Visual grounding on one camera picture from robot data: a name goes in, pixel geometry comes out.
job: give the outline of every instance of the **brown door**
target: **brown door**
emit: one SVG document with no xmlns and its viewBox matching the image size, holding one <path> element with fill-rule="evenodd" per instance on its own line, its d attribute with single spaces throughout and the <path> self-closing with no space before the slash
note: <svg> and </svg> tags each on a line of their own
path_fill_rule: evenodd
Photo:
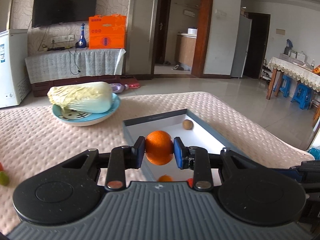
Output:
<svg viewBox="0 0 320 240">
<path fill-rule="evenodd" d="M 167 44 L 168 23 L 170 13 L 171 0 L 161 0 L 159 8 L 159 23 L 157 23 L 157 31 L 155 32 L 156 43 L 156 64 L 163 64 L 165 57 L 165 47 Z"/>
<path fill-rule="evenodd" d="M 249 12 L 247 16 L 252 19 L 252 25 L 243 74 L 251 78 L 259 78 L 267 49 L 270 14 Z"/>
</svg>

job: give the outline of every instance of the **lace tablecloth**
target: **lace tablecloth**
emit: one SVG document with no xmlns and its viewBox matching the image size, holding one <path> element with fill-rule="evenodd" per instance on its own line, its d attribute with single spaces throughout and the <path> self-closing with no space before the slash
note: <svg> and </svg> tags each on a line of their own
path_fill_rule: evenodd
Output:
<svg viewBox="0 0 320 240">
<path fill-rule="evenodd" d="M 84 76 L 121 75 L 124 54 L 125 49 L 65 49 L 41 52 L 27 57 L 25 62 L 33 84 Z"/>
<path fill-rule="evenodd" d="M 27 178 L 89 148 L 100 153 L 126 145 L 122 121 L 188 108 L 254 161 L 273 168 L 289 168 L 314 160 L 304 151 L 278 139 L 209 93 L 143 95 L 121 98 L 109 119 L 86 127 L 58 121 L 51 106 L 0 111 L 0 161 L 10 183 L 0 185 L 0 231 L 9 233 L 20 221 L 12 204 L 14 189 Z M 104 185 L 106 169 L 99 184 Z M 126 170 L 126 181 L 143 181 L 140 170 Z"/>
<path fill-rule="evenodd" d="M 296 78 L 298 81 L 301 81 L 301 83 L 312 88 L 313 90 L 320 92 L 320 76 L 312 73 L 311 71 L 277 57 L 272 57 L 267 67 L 270 70 L 276 68 L 277 70 Z"/>
</svg>

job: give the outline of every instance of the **tile floor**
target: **tile floor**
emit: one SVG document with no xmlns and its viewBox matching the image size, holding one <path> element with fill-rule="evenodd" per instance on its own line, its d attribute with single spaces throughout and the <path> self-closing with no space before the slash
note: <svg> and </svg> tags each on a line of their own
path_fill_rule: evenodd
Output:
<svg viewBox="0 0 320 240">
<path fill-rule="evenodd" d="M 268 86 L 257 79 L 196 79 L 167 78 L 140 81 L 141 88 L 129 89 L 120 97 L 205 91 L 219 97 L 235 110 L 256 122 L 281 140 L 302 150 L 313 135 L 314 110 L 301 110 L 291 98 L 272 96 L 266 100 Z M 16 108 L 50 105 L 47 97 L 34 98 L 30 93 Z"/>
<path fill-rule="evenodd" d="M 191 74 L 187 70 L 173 70 L 174 66 L 155 65 L 154 74 Z"/>
</svg>

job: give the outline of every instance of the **black tv screen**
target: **black tv screen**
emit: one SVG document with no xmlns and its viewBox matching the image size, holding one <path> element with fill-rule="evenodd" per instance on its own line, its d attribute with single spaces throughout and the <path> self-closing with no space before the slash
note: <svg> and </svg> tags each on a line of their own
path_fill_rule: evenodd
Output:
<svg viewBox="0 0 320 240">
<path fill-rule="evenodd" d="M 95 15 L 97 0 L 34 0 L 32 28 L 88 21 Z"/>
</svg>

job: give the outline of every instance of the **screw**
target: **screw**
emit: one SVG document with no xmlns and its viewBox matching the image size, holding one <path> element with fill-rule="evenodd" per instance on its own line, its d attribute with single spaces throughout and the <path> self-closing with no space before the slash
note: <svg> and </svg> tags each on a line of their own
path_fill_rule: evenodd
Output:
<svg viewBox="0 0 320 240">
<path fill-rule="evenodd" d="M 196 187 L 198 189 L 208 189 L 211 187 L 211 183 L 205 180 L 201 180 L 196 183 Z"/>
<path fill-rule="evenodd" d="M 108 182 L 107 187 L 111 189 L 118 189 L 123 187 L 123 183 L 119 180 L 112 180 Z"/>
</svg>

